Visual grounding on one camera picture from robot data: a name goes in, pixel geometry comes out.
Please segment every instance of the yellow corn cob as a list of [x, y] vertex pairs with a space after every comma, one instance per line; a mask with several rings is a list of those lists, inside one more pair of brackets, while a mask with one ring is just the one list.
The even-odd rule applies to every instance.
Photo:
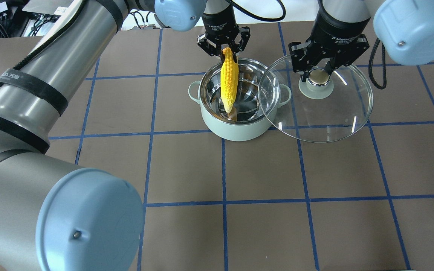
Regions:
[[234, 62], [230, 48], [224, 48], [222, 53], [224, 54], [224, 63], [222, 63], [222, 69], [220, 70], [220, 96], [222, 97], [225, 111], [230, 113], [237, 96], [239, 65]]

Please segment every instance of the pot handle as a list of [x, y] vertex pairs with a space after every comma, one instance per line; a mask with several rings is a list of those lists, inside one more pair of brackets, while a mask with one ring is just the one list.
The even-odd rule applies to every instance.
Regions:
[[288, 92], [288, 98], [287, 98], [287, 100], [285, 100], [284, 102], [280, 102], [280, 103], [277, 105], [277, 108], [286, 105], [286, 104], [291, 100], [291, 98], [292, 98], [292, 92], [291, 92], [291, 89], [289, 89], [289, 87], [288, 87], [287, 85], [279, 84], [279, 86], [280, 86], [281, 88], [284, 88], [285, 90], [287, 90], [287, 92]]
[[198, 99], [198, 98], [194, 98], [194, 97], [192, 96], [192, 94], [190, 94], [190, 91], [192, 90], [192, 88], [193, 88], [195, 85], [200, 85], [200, 81], [195, 81], [195, 82], [193, 82], [192, 84], [190, 84], [190, 86], [188, 86], [188, 96], [190, 97], [190, 99], [192, 99], [192, 100], [195, 101], [196, 103], [200, 104], [200, 99]]

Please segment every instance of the glass lid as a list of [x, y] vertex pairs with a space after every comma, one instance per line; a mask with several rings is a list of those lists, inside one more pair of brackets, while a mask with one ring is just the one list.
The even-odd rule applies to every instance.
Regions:
[[349, 137], [366, 124], [373, 94], [365, 76], [354, 65], [328, 75], [325, 65], [322, 61], [311, 69], [305, 82], [293, 72], [289, 55], [267, 69], [258, 98], [272, 125], [303, 141], [332, 142]]

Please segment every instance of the light blue joint cap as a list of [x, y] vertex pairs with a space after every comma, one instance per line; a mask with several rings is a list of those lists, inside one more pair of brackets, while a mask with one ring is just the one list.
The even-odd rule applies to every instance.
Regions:
[[202, 16], [207, 0], [155, 0], [155, 13], [166, 26], [189, 31]]
[[434, 60], [434, 1], [387, 0], [376, 11], [373, 26], [397, 63], [422, 65]]
[[36, 224], [43, 271], [127, 271], [138, 249], [143, 205], [128, 182], [75, 170], [46, 196]]

